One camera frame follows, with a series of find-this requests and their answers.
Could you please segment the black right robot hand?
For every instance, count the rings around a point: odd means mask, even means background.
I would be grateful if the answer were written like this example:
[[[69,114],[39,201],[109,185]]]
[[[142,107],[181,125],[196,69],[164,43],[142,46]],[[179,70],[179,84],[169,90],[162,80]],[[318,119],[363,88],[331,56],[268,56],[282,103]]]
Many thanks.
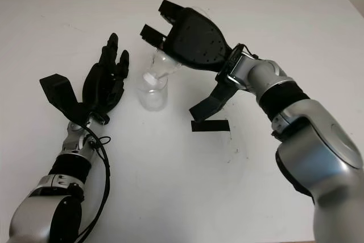
[[[219,72],[232,49],[220,29],[190,7],[163,0],[160,15],[172,25],[168,35],[145,25],[141,37],[177,62],[203,71]]]

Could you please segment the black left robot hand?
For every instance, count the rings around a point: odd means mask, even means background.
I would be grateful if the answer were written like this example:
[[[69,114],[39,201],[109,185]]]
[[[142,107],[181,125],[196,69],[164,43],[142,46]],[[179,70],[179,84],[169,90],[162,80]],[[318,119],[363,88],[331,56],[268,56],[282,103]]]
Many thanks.
[[[120,102],[124,93],[124,81],[129,74],[130,55],[123,50],[117,60],[118,36],[112,33],[101,50],[101,56],[88,73],[83,89],[82,102],[100,124],[110,121],[108,113]]]

